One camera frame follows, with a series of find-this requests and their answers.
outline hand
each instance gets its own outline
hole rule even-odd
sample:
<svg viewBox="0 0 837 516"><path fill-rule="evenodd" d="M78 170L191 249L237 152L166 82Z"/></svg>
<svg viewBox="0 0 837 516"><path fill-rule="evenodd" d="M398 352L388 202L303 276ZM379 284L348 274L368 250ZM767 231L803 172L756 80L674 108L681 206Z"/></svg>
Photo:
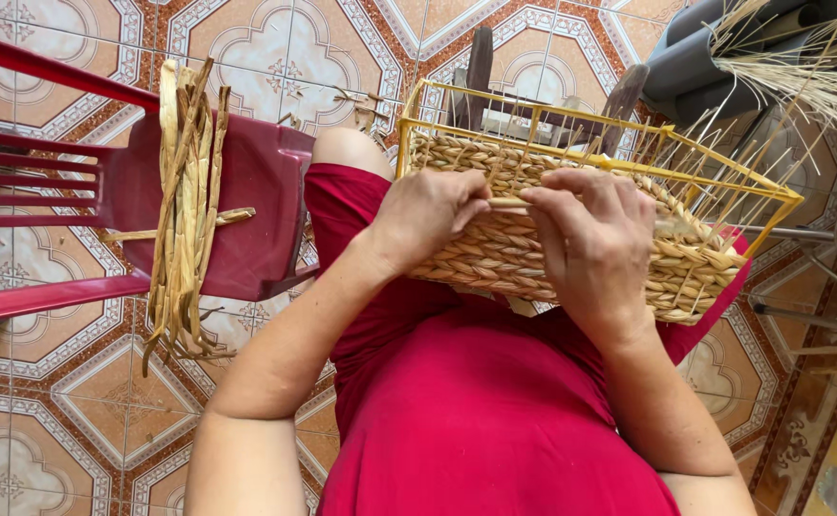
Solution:
<svg viewBox="0 0 837 516"><path fill-rule="evenodd" d="M654 325L644 293L654 200L631 179L598 170L560 169L544 174L542 186L520 196L533 205L562 307L601 352L634 342Z"/></svg>
<svg viewBox="0 0 837 516"><path fill-rule="evenodd" d="M365 238L393 276L408 273L491 208L479 171L423 170L393 182Z"/></svg>

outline ceramic tile floor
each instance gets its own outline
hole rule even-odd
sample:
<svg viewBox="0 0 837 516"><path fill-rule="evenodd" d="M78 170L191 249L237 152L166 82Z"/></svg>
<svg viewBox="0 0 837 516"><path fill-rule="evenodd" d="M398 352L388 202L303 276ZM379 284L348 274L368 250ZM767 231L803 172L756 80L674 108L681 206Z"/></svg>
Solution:
<svg viewBox="0 0 837 516"><path fill-rule="evenodd" d="M353 127L339 86L382 98L392 115L416 76L448 82L469 56L472 29L494 29L492 87L558 103L570 95L599 112L625 69L640 63L684 0L0 0L0 39L95 74L156 91L166 57L217 62L209 92L233 87L231 111L301 129ZM84 95L0 68L0 130L53 140L125 146L143 117L137 107ZM723 144L733 146L751 115ZM382 129L391 120L381 119ZM813 128L801 128L801 132ZM387 143L393 144L390 138ZM816 149L794 188L807 201L786 223L828 228L837 214L837 138ZM27 188L0 193L58 194ZM0 214L47 213L0 206ZM816 252L837 270L834 252ZM312 263L312 246L305 249ZM738 301L679 365L714 414L740 461L760 514L820 514L806 507L837 453L837 376L812 376L822 357L791 354L836 342L837 333L761 317L770 304L837 317L837 290L799 260L791 242L767 242ZM117 245L87 228L0 229L0 289L122 275ZM306 286L224 307L203 324L234 347ZM515 311L542 306L510 300ZM149 334L144 297L98 301L17 317L0 325L0 514L116 516L180 513L192 430L222 365L151 360L141 377L140 343ZM300 409L298 456L310 507L339 451L334 369L327 365Z"/></svg>

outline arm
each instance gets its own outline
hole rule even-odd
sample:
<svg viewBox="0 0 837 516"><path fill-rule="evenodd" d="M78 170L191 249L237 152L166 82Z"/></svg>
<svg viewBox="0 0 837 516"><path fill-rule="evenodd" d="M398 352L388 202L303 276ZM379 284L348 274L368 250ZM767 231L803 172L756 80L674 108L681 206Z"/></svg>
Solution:
<svg viewBox="0 0 837 516"><path fill-rule="evenodd" d="M436 252L488 204L481 173L417 173L375 222L241 350L195 433L186 515L306 514L294 416L335 342L391 279Z"/></svg>
<svg viewBox="0 0 837 516"><path fill-rule="evenodd" d="M755 514L724 437L677 374L645 303L654 200L606 172L560 170L542 184L521 196L533 205L562 307L603 356L620 435L685 516Z"/></svg>

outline braided water hyacinth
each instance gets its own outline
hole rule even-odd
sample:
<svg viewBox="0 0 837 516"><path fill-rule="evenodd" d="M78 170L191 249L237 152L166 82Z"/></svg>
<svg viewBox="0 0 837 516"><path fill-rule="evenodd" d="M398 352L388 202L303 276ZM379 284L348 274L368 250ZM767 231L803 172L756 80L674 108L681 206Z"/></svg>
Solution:
<svg viewBox="0 0 837 516"><path fill-rule="evenodd" d="M510 196L539 185L543 172L574 167L574 161L494 143L450 136L416 135L410 148L411 169L479 170L495 196ZM694 217L682 202L650 177L614 171L630 177L656 199L659 214L674 214L692 226L694 235L676 237L655 232L648 279L648 305L654 318L666 323L695 324L716 297L746 264L724 239ZM476 217L463 235L412 271L418 278L476 287L522 299L557 303L543 270L543 253L536 225L529 217L492 213Z"/></svg>

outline woman's left hand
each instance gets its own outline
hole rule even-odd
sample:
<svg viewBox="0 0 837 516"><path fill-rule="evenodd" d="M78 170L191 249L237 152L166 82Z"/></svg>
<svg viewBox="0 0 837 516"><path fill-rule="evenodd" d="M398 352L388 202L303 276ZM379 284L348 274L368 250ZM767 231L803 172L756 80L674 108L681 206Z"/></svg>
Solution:
<svg viewBox="0 0 837 516"><path fill-rule="evenodd" d="M392 276L403 275L489 211L491 196L479 171L412 173L393 182L374 222L357 238Z"/></svg>

